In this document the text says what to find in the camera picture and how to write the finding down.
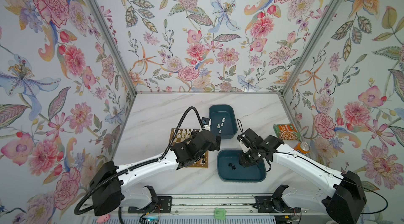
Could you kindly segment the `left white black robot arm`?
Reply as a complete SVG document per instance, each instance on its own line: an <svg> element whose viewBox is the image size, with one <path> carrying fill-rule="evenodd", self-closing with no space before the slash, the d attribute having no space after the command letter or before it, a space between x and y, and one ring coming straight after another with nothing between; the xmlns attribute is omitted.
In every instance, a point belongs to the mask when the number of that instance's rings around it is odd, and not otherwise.
<svg viewBox="0 0 404 224"><path fill-rule="evenodd" d="M185 140L178 142L177 135L183 121L193 106L186 109L171 139L160 155L141 162L117 166L113 161L105 163L89 184L89 191L77 203L74 214L79 216L93 211L96 216L112 212L118 207L137 207L151 212L158 197L153 187L144 186L135 192L135 185L163 172L172 172L200 161L208 151L219 151L221 137L210 130L211 120L197 117L200 129L190 131Z"/></svg>

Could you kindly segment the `wooden chess board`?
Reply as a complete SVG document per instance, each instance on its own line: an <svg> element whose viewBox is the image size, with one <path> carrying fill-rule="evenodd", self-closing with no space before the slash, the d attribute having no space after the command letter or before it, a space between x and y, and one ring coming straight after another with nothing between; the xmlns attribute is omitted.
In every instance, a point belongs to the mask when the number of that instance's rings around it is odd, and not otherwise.
<svg viewBox="0 0 404 224"><path fill-rule="evenodd" d="M198 132L198 129L191 129L191 130L192 130L192 132ZM175 138L174 138L174 140L173 140L173 142L171 144L172 146L174 146L177 143L182 143L182 142L185 142L186 144L189 144L190 141L191 141L191 137L186 139L186 140L182 140L181 142L177 142ZM209 157L208 152L205 152L202 155L202 158L200 160L194 162L192 165L188 166L188 168L207 169L208 168L208 157Z"/></svg>

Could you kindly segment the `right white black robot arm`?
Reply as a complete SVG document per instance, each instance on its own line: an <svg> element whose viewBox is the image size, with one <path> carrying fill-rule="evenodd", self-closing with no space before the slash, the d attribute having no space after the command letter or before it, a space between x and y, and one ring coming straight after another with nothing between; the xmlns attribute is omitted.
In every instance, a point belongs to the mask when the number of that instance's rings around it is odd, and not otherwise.
<svg viewBox="0 0 404 224"><path fill-rule="evenodd" d="M352 172L339 174L337 171L312 161L294 150L283 140L268 136L263 139L252 129L244 130L241 120L237 120L241 134L237 140L243 152L239 163L247 168L260 162L268 165L282 165L317 187L317 191L307 191L280 185L269 199L256 203L259 212L285 212L287 209L310 209L326 213L338 224L355 224L366 215L367 198L371 192L363 186L359 176Z"/></svg>

